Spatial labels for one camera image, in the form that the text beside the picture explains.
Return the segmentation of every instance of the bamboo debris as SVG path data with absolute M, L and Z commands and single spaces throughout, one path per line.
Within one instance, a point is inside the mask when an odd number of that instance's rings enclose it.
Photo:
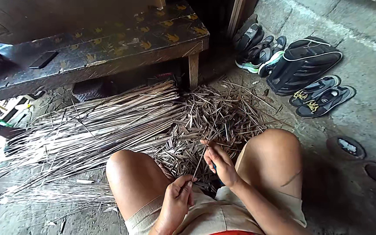
M 225 92 L 201 86 L 178 93 L 167 81 L 39 117 L 14 140 L 0 173 L 41 170 L 2 194 L 0 204 L 61 203 L 82 210 L 114 204 L 107 184 L 59 181 L 105 167 L 121 149 L 149 154 L 174 178 L 193 174 L 199 165 L 197 185 L 215 191 L 211 182 L 217 175 L 202 160 L 205 148 L 199 141 L 213 139 L 235 158 L 269 123 L 256 108 L 263 100 L 253 91 L 226 81 L 221 85 Z
M 167 81 L 43 115 L 13 139 L 8 164 L 0 173 L 41 168 L 18 192 L 41 181 L 49 183 L 105 166 L 109 156 L 121 149 L 149 154 L 167 141 L 159 133 L 182 116 L 183 106 L 173 102 L 179 98 L 173 82 Z

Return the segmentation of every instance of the dark wooden table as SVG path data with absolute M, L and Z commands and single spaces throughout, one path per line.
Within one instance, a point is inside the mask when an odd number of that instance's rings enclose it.
M 0 72 L 0 100 L 35 94 L 143 65 L 189 57 L 190 85 L 198 83 L 198 53 L 209 33 L 186 2 L 155 8 L 128 22 L 105 22 L 0 50 L 16 64 Z M 43 69 L 29 66 L 47 51 L 59 54 Z

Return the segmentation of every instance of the hand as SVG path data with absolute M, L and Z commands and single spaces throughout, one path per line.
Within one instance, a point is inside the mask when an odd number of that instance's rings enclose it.
M 218 174 L 223 184 L 232 187 L 242 180 L 237 174 L 232 160 L 218 144 L 208 140 L 201 140 L 201 143 L 207 146 L 204 160 L 206 160 L 211 171 Z M 217 171 L 214 169 L 213 163 L 216 164 Z
M 172 234 L 182 223 L 188 209 L 194 205 L 192 175 L 184 175 L 169 184 L 164 194 L 158 220 L 149 234 Z

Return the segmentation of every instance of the shorts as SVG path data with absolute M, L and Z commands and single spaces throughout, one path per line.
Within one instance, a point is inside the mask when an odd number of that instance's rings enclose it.
M 227 187 L 217 190 L 215 199 L 203 194 L 195 185 L 194 206 L 174 234 L 209 235 L 227 230 L 241 230 L 264 235 L 242 201 Z M 278 191 L 267 191 L 266 196 L 278 207 L 288 211 L 291 218 L 303 227 L 307 226 L 301 211 L 302 200 Z M 163 196 L 158 196 L 142 207 L 126 222 L 129 234 L 148 234 L 159 217 Z

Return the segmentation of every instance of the bag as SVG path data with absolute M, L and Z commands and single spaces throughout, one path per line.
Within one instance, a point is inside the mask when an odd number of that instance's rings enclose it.
M 342 53 L 324 40 L 308 36 L 292 42 L 266 81 L 277 95 L 285 96 L 315 82 L 342 59 Z

